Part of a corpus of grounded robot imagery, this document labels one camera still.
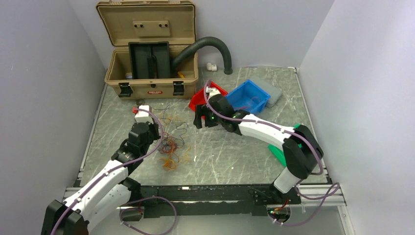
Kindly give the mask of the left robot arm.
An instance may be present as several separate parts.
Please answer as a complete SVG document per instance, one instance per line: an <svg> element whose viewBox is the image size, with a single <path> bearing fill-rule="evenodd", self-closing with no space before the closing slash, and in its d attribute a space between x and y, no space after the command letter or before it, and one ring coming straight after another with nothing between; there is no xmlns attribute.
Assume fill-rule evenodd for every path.
<svg viewBox="0 0 415 235"><path fill-rule="evenodd" d="M159 124L137 122L104 168L78 192L60 202L52 201L45 213L43 235L88 235L116 207L140 201L140 183L129 175L150 154L160 139Z"/></svg>

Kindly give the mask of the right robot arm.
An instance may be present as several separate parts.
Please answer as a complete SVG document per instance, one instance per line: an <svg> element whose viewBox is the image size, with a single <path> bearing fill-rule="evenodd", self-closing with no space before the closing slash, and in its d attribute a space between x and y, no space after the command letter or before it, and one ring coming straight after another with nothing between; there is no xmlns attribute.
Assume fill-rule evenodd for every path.
<svg viewBox="0 0 415 235"><path fill-rule="evenodd" d="M193 124L196 128L221 125L226 131L240 136L253 137L275 146L283 152L286 166L273 181L270 198L282 203L295 185L308 178L316 166L322 173L323 150L304 126L281 126L258 118L245 110L235 110L221 94L207 97L206 103L196 105Z"/></svg>

